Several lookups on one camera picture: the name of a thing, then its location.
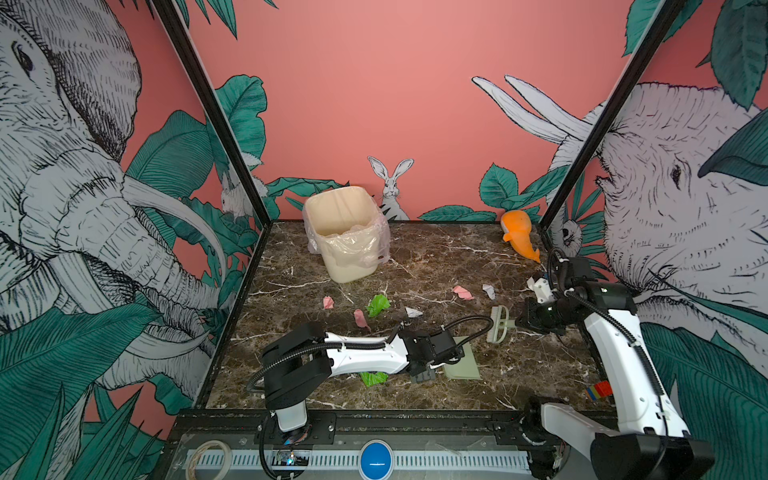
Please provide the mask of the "cream plastic trash bin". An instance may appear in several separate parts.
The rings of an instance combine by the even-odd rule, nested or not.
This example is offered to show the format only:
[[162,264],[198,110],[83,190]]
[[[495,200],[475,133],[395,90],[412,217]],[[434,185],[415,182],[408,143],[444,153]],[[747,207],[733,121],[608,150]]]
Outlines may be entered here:
[[390,260],[390,228],[368,192],[346,186],[311,196],[304,203],[308,250],[322,257],[339,284],[373,274]]

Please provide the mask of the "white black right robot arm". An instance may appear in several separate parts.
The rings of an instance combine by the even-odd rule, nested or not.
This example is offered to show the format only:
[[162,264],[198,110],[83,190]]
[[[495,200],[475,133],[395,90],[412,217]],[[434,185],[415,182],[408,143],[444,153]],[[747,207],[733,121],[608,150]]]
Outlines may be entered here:
[[641,334],[637,308],[615,283],[573,280],[565,289],[529,279],[535,296],[516,324],[555,332],[581,324],[592,338],[611,386],[617,427],[611,430],[569,405],[530,398],[520,420],[523,439],[553,438],[583,455],[599,479],[700,479],[715,464],[712,446],[693,438],[667,394]]

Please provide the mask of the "pale green dustpan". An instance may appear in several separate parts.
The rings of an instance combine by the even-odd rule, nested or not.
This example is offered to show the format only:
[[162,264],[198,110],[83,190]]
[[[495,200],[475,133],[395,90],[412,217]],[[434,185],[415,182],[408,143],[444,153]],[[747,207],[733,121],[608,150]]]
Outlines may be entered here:
[[463,346],[464,356],[456,364],[443,366],[444,374],[449,380],[480,380],[481,375],[470,343]]

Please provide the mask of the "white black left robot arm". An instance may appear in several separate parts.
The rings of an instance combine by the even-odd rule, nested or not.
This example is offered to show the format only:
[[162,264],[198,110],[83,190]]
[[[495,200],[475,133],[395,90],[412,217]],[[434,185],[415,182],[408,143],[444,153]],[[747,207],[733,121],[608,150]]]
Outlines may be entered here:
[[445,328],[428,333],[398,325],[384,337],[347,337],[310,322],[264,348],[246,391],[262,394],[279,430],[293,434],[309,426],[306,400],[330,378],[384,373],[429,379],[464,355],[464,344]]

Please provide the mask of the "pale green hand brush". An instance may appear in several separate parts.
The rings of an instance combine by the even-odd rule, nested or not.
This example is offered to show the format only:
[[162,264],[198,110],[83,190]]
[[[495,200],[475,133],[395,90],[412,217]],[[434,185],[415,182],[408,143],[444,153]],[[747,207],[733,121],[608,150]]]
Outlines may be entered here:
[[503,305],[493,306],[490,317],[493,325],[487,332],[486,341],[490,344],[501,344],[509,330],[515,328],[515,320],[511,318],[509,309]]

